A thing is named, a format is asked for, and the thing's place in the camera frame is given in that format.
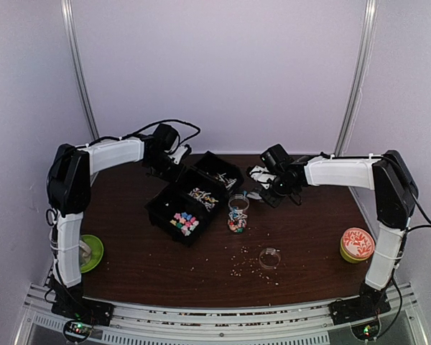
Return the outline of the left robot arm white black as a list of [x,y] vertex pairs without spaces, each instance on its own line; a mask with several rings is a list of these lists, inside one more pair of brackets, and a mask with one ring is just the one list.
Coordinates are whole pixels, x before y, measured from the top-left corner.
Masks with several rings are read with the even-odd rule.
[[182,161],[192,152],[170,120],[122,137],[104,136],[74,146],[61,144],[47,174],[46,188],[50,205],[48,222],[52,227],[53,288],[62,309],[74,319],[84,318],[89,304],[81,298],[82,275],[79,263],[80,228],[91,201],[91,178],[100,171],[126,163],[140,162],[158,178],[172,182],[184,170]]

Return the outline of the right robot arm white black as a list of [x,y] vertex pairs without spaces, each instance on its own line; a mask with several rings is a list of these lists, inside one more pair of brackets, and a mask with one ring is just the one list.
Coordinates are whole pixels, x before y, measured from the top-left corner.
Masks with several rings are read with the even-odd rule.
[[[304,273],[298,294],[304,300],[345,297],[370,287],[354,301],[369,317],[381,306],[377,292],[393,272],[425,289],[431,285],[431,220],[419,204],[419,189],[401,155],[293,158],[278,144],[262,152],[264,201],[273,211],[261,218],[274,240],[288,250],[292,274]],[[345,226],[367,223],[376,230],[376,248],[367,270],[338,259],[337,239]]]

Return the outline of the metal scoop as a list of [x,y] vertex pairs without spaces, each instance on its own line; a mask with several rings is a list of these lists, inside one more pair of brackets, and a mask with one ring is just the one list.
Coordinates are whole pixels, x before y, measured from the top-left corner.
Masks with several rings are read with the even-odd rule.
[[247,198],[250,198],[252,200],[256,200],[256,201],[261,200],[260,190],[258,188],[254,188],[250,191],[245,190],[244,196]]

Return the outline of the black three-compartment candy bin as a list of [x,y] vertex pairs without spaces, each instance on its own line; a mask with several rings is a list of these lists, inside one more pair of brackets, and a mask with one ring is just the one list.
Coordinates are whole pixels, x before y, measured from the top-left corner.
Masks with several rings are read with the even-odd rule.
[[146,204],[149,221],[189,247],[243,183],[238,166],[207,151]]

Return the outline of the clear plastic jar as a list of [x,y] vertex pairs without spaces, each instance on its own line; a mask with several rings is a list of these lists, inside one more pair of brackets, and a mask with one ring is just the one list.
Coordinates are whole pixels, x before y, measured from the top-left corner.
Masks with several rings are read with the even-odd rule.
[[236,234],[244,232],[247,227],[250,203],[244,194],[236,194],[228,200],[228,228]]

